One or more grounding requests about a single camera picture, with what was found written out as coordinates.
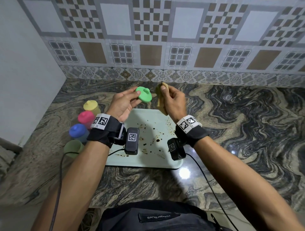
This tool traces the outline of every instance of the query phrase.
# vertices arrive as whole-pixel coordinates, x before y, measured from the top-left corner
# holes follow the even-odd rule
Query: sponge
[[[158,96],[158,103],[157,103],[157,108],[159,109],[160,112],[162,112],[164,115],[168,115],[166,109],[165,109],[165,105],[164,105],[164,97],[162,95],[162,92],[161,92],[161,89],[160,87],[161,86],[165,86],[167,91],[168,91],[168,85],[166,83],[160,83],[157,85],[156,87],[156,94]]]

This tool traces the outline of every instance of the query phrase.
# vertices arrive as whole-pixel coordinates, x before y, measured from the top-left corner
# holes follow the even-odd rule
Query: yellow lid
[[[84,110],[86,110],[86,111],[92,111],[96,107],[98,107],[98,104],[97,104],[97,102],[95,100],[88,100],[84,104]]]

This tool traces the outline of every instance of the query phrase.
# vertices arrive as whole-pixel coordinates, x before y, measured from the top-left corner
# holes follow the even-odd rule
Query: green cup
[[[77,152],[80,153],[84,148],[84,145],[79,141],[79,140],[71,140],[68,143],[66,143],[65,147],[63,148],[63,152]],[[78,154],[74,154],[74,153],[69,153],[67,154],[67,156],[71,157],[71,158],[76,158],[78,156]]]

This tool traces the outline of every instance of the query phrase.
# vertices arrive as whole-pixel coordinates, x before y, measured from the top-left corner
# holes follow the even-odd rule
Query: green lid
[[[150,93],[150,90],[145,87],[137,87],[136,91],[141,91],[141,94],[139,95],[139,99],[142,100],[145,103],[148,103],[152,100],[152,94]]]

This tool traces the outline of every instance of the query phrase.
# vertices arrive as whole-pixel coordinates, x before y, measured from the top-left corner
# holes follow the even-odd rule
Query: blue cup
[[[75,139],[79,140],[82,143],[87,142],[87,137],[89,135],[88,129],[85,127],[85,125],[78,123],[70,127],[69,135]]]

